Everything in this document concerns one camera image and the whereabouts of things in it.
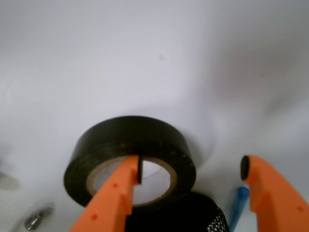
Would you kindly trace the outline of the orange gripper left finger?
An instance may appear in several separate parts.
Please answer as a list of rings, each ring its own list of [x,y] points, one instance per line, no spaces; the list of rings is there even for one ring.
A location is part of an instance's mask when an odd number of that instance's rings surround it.
[[[140,158],[126,158],[96,193],[71,232],[123,232],[132,214],[134,187],[139,184]]]

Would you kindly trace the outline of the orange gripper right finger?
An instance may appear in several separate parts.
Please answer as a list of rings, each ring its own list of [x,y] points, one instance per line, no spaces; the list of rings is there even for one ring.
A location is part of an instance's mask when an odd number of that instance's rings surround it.
[[[307,232],[309,204],[287,179],[264,159],[243,156],[241,179],[250,189],[250,208],[259,232]]]

